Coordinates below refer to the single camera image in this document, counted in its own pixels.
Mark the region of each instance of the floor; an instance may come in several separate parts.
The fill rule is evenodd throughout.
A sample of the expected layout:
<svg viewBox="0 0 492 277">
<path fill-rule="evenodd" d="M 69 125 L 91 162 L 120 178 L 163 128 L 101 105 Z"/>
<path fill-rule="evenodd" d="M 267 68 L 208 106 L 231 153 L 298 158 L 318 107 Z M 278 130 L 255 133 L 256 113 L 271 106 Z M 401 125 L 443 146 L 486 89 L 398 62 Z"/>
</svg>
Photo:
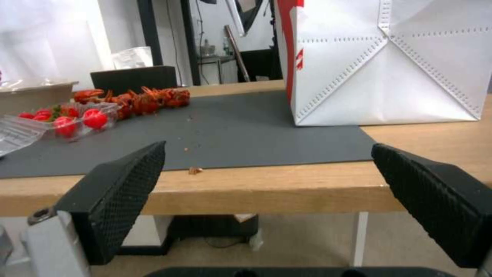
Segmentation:
<svg viewBox="0 0 492 277">
<path fill-rule="evenodd" d="M 352 214 L 261 215 L 264 244 L 259 251 L 247 244 L 218 249 L 203 239 L 188 239 L 166 256 L 118 256 L 92 267 L 92 273 L 124 277 L 174 266 L 347 266 L 353 220 Z M 369 214 L 364 266 L 423 266 L 459 277 L 475 273 L 454 265 L 406 212 Z"/>
</svg>

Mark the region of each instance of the gray mat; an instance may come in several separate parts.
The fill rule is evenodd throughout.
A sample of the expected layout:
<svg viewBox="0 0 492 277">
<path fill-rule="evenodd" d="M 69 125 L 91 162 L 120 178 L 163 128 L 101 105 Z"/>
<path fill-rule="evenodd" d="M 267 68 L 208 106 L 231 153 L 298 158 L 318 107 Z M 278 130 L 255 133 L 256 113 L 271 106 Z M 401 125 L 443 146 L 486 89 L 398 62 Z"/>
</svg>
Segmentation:
<svg viewBox="0 0 492 277">
<path fill-rule="evenodd" d="M 370 160 L 374 143 L 357 126 L 295 127 L 284 91 L 201 97 L 77 142 L 42 139 L 1 159 L 0 178 L 85 174 L 158 140 L 164 170 Z"/>
</svg>

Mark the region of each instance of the food crumb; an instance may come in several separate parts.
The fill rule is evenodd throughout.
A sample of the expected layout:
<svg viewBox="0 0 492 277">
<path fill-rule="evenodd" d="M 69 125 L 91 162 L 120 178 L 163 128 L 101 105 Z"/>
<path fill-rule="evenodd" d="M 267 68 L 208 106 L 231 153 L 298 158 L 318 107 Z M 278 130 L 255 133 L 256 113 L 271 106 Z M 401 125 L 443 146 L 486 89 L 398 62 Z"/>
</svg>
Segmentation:
<svg viewBox="0 0 492 277">
<path fill-rule="evenodd" d="M 201 173 L 202 171 L 203 171 L 203 168 L 190 167 L 188 170 L 188 174 L 197 175 L 198 173 Z"/>
</svg>

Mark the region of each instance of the crawfish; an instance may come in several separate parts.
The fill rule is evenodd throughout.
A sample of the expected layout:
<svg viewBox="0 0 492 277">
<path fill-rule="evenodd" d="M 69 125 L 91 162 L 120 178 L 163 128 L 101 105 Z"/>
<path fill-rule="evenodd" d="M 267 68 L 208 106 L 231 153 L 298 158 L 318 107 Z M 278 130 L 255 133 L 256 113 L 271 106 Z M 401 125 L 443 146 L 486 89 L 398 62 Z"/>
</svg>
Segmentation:
<svg viewBox="0 0 492 277">
<path fill-rule="evenodd" d="M 106 97 L 104 98 L 105 102 L 108 103 L 116 103 L 120 107 L 118 109 L 118 120 L 124 120 L 131 116 L 131 96 L 128 93 L 118 95 L 113 97 L 113 91 L 108 90 Z"/>
<path fill-rule="evenodd" d="M 157 99 L 152 93 L 136 94 L 132 90 L 128 90 L 128 93 L 130 93 L 133 101 L 131 110 L 136 115 L 154 113 L 159 108 Z"/>
<path fill-rule="evenodd" d="M 73 99 L 75 102 L 81 104 L 87 104 L 87 102 L 101 103 L 103 99 L 97 98 L 96 96 L 103 93 L 104 91 L 102 89 L 79 90 L 75 92 Z"/>
<path fill-rule="evenodd" d="M 171 99 L 166 101 L 166 107 L 177 108 L 189 105 L 189 91 L 174 90 Z"/>
<path fill-rule="evenodd" d="M 182 107 L 189 105 L 189 91 L 176 89 L 149 89 L 142 87 L 142 91 L 153 95 L 160 107 Z"/>
</svg>

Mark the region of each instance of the textured rubber pad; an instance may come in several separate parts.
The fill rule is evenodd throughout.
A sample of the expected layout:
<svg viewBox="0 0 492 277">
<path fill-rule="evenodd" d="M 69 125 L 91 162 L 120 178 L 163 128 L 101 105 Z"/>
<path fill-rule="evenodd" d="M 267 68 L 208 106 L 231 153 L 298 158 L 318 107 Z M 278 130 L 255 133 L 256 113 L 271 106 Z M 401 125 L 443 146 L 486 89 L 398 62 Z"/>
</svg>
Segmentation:
<svg viewBox="0 0 492 277">
<path fill-rule="evenodd" d="M 394 196 L 460 267 L 477 268 L 492 244 L 492 190 L 460 168 L 383 144 L 372 157 Z"/>
<path fill-rule="evenodd" d="M 107 264 L 120 249 L 159 178 L 164 145 L 98 165 L 55 205 L 72 215 L 89 264 Z"/>
</svg>

